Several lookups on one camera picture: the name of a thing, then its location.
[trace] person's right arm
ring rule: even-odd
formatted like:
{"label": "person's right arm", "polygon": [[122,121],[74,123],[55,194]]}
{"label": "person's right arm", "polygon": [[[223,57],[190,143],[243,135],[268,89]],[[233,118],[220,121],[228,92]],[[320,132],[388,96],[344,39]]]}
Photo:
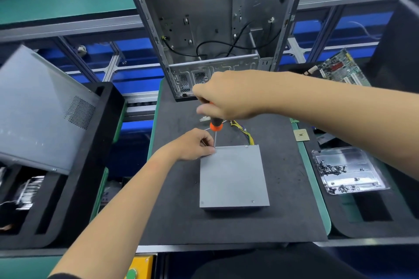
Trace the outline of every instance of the person's right arm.
{"label": "person's right arm", "polygon": [[193,87],[197,113],[223,119],[292,117],[368,151],[419,180],[419,95],[291,72],[216,72]]}

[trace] orange and black screwdriver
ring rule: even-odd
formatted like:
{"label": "orange and black screwdriver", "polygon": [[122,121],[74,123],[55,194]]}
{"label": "orange and black screwdriver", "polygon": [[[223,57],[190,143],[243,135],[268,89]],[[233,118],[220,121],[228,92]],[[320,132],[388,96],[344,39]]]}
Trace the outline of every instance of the orange and black screwdriver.
{"label": "orange and black screwdriver", "polygon": [[223,120],[221,118],[211,117],[211,123],[209,124],[209,127],[212,129],[214,134],[214,147],[215,143],[217,142],[217,131],[220,131],[223,129]]}

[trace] hand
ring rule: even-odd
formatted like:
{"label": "hand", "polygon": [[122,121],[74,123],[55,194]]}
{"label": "hand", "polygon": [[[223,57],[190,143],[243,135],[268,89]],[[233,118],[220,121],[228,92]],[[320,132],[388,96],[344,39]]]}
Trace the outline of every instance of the hand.
{"label": "hand", "polygon": [[264,104],[269,100],[273,76],[274,73],[258,70],[215,72],[207,83],[192,88],[203,103],[196,112],[229,120],[262,114],[266,112]]}
{"label": "hand", "polygon": [[173,148],[178,160],[195,160],[215,153],[214,139],[210,133],[198,128],[181,135],[169,145]]}

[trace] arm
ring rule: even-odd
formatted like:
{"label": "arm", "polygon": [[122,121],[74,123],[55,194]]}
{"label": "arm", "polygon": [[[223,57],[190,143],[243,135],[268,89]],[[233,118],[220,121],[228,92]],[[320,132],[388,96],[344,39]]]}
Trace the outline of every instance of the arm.
{"label": "arm", "polygon": [[208,132],[195,128],[157,150],[80,234],[50,275],[123,278],[172,165],[210,155],[215,152],[213,145]]}
{"label": "arm", "polygon": [[315,125],[419,180],[419,95],[291,72],[216,72],[193,87],[199,114],[275,113]]}

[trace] forearm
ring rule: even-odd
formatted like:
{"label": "forearm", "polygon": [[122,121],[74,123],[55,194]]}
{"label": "forearm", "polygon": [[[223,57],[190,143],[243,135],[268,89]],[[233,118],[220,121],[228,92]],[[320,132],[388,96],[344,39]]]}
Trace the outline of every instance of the forearm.
{"label": "forearm", "polygon": [[419,95],[288,72],[266,80],[274,91],[267,112],[315,125],[419,179]]}
{"label": "forearm", "polygon": [[51,274],[82,279],[123,278],[135,254],[166,175],[176,161],[166,145],[81,233]]}

